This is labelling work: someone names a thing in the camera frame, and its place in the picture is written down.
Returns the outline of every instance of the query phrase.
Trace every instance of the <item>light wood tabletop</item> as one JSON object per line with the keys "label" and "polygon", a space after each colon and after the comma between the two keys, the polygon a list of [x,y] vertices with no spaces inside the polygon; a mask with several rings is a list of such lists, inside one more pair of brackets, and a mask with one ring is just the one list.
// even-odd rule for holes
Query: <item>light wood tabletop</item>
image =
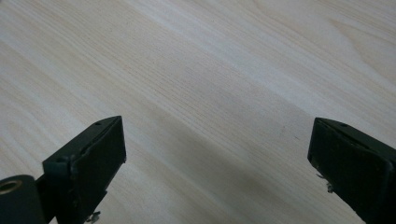
{"label": "light wood tabletop", "polygon": [[0,179],[122,115],[98,223],[362,223],[312,125],[396,147],[395,71],[394,0],[1,0]]}

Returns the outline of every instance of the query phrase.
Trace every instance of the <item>black metal bracket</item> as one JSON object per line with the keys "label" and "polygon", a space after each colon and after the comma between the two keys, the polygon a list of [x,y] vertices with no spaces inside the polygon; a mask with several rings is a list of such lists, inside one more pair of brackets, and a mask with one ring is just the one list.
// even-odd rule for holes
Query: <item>black metal bracket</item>
{"label": "black metal bracket", "polygon": [[396,150],[345,123],[316,118],[308,159],[366,223],[396,223]]}
{"label": "black metal bracket", "polygon": [[84,223],[126,162],[121,116],[95,122],[43,161],[36,181],[16,175],[0,181],[0,223]]}

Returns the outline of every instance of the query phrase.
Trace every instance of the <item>wooden surface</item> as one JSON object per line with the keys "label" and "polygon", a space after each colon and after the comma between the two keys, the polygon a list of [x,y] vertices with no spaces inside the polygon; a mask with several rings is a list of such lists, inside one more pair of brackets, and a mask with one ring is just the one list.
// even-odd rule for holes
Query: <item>wooden surface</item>
{"label": "wooden surface", "polygon": [[122,115],[99,223],[361,223],[315,117],[396,147],[394,0],[0,2],[0,179]]}

